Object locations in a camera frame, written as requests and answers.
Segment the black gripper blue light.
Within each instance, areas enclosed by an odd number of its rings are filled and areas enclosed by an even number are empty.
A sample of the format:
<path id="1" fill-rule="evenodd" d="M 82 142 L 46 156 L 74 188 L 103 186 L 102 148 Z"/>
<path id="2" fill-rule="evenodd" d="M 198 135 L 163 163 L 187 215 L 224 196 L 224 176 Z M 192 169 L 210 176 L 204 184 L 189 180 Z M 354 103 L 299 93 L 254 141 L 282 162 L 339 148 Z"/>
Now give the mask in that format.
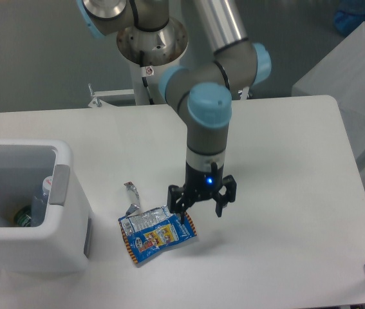
<path id="1" fill-rule="evenodd" d="M 184 186 L 168 186 L 167 208 L 170 213 L 179 215 L 181 224 L 184 224 L 186 210 L 197 201 L 212 198 L 219 218 L 227 204 L 235 202 L 237 183 L 232 175 L 223 178 L 223 168 L 224 165 L 212 171 L 199 171 L 186 163 Z"/>

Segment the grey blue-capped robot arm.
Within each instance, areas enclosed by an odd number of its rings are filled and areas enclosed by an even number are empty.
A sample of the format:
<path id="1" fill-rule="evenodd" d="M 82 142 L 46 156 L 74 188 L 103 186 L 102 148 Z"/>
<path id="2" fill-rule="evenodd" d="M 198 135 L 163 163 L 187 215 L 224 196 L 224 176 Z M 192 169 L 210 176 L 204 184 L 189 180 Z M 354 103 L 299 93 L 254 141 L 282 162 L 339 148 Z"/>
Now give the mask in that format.
<path id="1" fill-rule="evenodd" d="M 171 185 L 167 207 L 184 217 L 199 201 L 214 200 L 221 216 L 236 198 L 236 181 L 223 175 L 232 94 L 266 80 L 269 53 L 252 43 L 234 1 L 196 1 L 214 60 L 189 70 L 175 65 L 187 49 L 185 28 L 169 14 L 168 1 L 78 1 L 95 37 L 115 33 L 121 54 L 139 69 L 144 100 L 153 103 L 145 81 L 148 68 L 158 77 L 158 92 L 187 126 L 185 183 Z"/>

